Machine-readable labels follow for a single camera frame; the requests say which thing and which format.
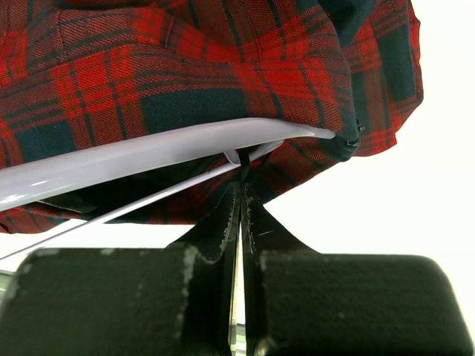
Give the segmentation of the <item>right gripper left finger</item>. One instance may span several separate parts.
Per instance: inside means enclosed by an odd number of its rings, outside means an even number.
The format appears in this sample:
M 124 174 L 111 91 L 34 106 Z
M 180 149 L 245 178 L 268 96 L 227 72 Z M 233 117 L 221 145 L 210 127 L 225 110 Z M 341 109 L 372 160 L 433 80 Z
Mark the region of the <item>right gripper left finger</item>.
M 165 248 L 45 248 L 1 304 L 3 355 L 230 355 L 241 187 Z

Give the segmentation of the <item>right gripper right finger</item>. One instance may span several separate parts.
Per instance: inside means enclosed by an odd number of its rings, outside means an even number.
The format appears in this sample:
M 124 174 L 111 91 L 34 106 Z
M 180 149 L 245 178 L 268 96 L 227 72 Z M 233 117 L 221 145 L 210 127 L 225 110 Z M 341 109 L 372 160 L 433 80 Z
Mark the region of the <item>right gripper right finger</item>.
M 415 255 L 321 254 L 241 190 L 249 355 L 472 355 L 440 266 Z

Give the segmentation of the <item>lilac plastic hanger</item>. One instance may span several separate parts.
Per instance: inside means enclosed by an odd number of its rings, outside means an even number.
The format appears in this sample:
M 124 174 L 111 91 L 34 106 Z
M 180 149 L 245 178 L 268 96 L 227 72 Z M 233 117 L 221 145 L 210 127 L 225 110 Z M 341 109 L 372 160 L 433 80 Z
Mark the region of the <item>lilac plastic hanger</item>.
M 1 170 L 1 210 L 76 191 L 133 174 L 223 154 L 227 162 L 157 193 L 114 209 L 58 237 L 115 220 L 192 186 L 240 169 L 245 180 L 251 162 L 280 147 L 285 140 L 332 139 L 328 129 L 277 119 L 247 117 L 195 125 L 101 145 Z

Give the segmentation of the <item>red plaid skirt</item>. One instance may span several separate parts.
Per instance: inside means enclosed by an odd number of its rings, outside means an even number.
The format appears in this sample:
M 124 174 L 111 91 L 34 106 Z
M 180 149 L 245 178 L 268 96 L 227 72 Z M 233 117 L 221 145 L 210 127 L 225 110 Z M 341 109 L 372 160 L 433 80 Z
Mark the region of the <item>red plaid skirt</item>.
M 396 144 L 419 30 L 410 1 L 3 1 L 1 166 L 241 117 L 332 131 L 252 163 L 268 202 Z

